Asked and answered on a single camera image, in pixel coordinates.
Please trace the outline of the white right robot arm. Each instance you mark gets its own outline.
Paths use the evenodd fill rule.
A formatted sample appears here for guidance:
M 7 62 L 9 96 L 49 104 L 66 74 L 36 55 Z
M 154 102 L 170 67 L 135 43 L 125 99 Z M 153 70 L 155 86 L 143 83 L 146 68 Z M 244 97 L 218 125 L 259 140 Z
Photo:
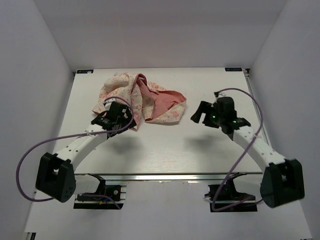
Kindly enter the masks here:
M 302 164 L 297 159 L 287 159 L 258 137 L 251 124 L 237 116 L 235 103 L 231 97 L 219 97 L 214 103 L 201 101 L 191 116 L 195 123 L 200 122 L 211 128 L 220 128 L 233 142 L 244 150 L 242 156 L 249 155 L 259 166 L 262 175 L 233 173 L 232 166 L 215 192 L 207 193 L 214 204 L 221 193 L 242 204 L 253 197 L 260 197 L 270 208 L 275 208 L 305 197 Z

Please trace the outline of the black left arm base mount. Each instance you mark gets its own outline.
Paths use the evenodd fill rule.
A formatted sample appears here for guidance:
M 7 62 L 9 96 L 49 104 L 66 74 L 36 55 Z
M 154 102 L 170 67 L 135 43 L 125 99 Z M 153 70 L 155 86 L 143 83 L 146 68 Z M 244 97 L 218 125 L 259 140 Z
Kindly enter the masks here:
M 123 182 L 95 174 L 77 175 L 75 182 L 74 209 L 121 210 L 125 203 L 127 186 Z

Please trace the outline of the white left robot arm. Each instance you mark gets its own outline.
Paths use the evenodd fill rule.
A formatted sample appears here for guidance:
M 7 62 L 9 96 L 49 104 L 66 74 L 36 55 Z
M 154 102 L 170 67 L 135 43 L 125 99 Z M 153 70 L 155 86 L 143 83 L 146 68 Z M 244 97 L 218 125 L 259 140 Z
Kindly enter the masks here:
M 113 101 L 73 142 L 58 152 L 45 153 L 41 157 L 36 189 L 61 203 L 73 195 L 88 195 L 96 200 L 104 198 L 104 178 L 91 173 L 76 175 L 75 170 L 96 147 L 135 126 L 131 108 Z

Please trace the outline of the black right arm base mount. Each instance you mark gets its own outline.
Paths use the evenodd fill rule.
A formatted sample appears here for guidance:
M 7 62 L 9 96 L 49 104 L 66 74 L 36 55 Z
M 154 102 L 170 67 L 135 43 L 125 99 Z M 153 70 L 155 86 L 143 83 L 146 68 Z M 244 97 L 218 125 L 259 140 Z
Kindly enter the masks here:
M 209 201 L 210 211 L 212 213 L 249 213 L 257 212 L 256 197 L 244 192 L 236 190 L 234 179 L 246 176 L 246 173 L 232 174 L 219 192 L 216 201 L 214 197 L 218 191 L 219 184 L 208 185 L 208 193 L 204 195 L 204 199 Z

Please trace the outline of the pink cream printed hooded jacket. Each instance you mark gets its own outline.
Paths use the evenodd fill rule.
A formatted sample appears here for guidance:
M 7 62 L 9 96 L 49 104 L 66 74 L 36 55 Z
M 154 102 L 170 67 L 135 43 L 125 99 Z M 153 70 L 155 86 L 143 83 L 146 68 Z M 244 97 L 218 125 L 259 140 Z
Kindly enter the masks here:
M 187 104 L 182 93 L 147 81 L 141 73 L 128 72 L 116 74 L 104 82 L 92 112 L 97 115 L 102 113 L 111 101 L 129 103 L 136 122 L 134 130 L 139 128 L 141 119 L 152 124 L 177 124 Z

